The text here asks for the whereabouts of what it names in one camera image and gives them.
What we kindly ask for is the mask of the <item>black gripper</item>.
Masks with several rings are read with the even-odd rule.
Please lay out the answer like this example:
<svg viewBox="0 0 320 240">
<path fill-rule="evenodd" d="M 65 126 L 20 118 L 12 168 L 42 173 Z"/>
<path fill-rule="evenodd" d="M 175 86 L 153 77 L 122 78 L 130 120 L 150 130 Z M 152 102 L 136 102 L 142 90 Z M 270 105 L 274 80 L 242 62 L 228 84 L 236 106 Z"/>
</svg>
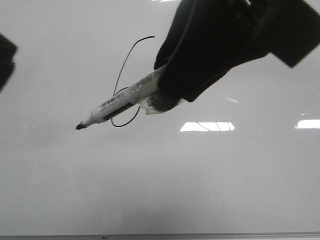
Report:
<svg viewBox="0 0 320 240">
<path fill-rule="evenodd" d="M 254 28 L 246 61 L 276 56 L 290 68 L 320 45 L 320 14 L 304 0 L 250 0 Z"/>
</svg>

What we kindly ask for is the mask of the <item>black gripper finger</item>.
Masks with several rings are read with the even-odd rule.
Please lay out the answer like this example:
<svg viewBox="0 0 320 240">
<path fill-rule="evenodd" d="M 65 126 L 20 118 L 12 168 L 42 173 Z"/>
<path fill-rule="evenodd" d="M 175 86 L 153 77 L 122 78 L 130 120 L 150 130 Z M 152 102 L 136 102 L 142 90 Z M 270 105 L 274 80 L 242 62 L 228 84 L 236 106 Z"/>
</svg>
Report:
<svg viewBox="0 0 320 240">
<path fill-rule="evenodd" d="M 182 0 L 154 69 L 170 100 L 193 102 L 232 68 L 269 52 L 251 35 L 257 14 L 245 0 Z"/>
<path fill-rule="evenodd" d="M 17 51 L 18 47 L 0 34 L 0 91 L 3 90 L 15 70 L 14 56 Z"/>
</svg>

